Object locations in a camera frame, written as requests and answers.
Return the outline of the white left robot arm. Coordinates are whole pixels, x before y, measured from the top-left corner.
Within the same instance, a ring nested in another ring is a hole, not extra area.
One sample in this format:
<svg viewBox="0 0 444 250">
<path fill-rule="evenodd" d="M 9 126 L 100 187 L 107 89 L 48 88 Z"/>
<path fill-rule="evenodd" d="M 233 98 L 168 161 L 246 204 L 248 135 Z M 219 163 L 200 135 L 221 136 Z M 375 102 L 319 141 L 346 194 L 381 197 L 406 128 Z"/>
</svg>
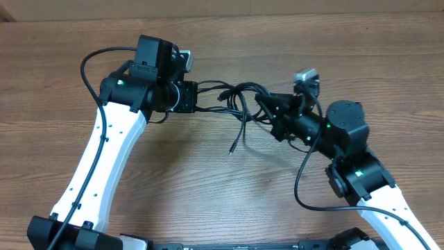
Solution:
<svg viewBox="0 0 444 250">
<path fill-rule="evenodd" d="M 150 240 L 106 233 L 115 191 L 152 112 L 193 113 L 197 83 L 112 72 L 103 79 L 94 129 L 67 189 L 49 217 L 27 229 L 34 249 L 152 249 Z"/>
</svg>

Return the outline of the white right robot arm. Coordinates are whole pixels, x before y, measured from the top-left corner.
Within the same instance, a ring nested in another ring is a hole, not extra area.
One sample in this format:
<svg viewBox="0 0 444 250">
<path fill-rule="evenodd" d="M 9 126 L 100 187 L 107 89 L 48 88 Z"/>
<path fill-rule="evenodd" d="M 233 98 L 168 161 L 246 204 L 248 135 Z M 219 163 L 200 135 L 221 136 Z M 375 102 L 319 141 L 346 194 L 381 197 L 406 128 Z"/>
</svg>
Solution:
<svg viewBox="0 0 444 250">
<path fill-rule="evenodd" d="M 346 206 L 316 207 L 319 212 L 357 211 L 390 249 L 437 249 L 403 197 L 395 179 L 368 148 L 369 127 L 359 102 L 340 100 L 326 112 L 309 93 L 257 94 L 256 102 L 272 124 L 271 134 L 279 141 L 288 135 L 301 139 L 309 153 L 318 151 L 332 162 L 325 169 L 336 196 Z"/>
</svg>

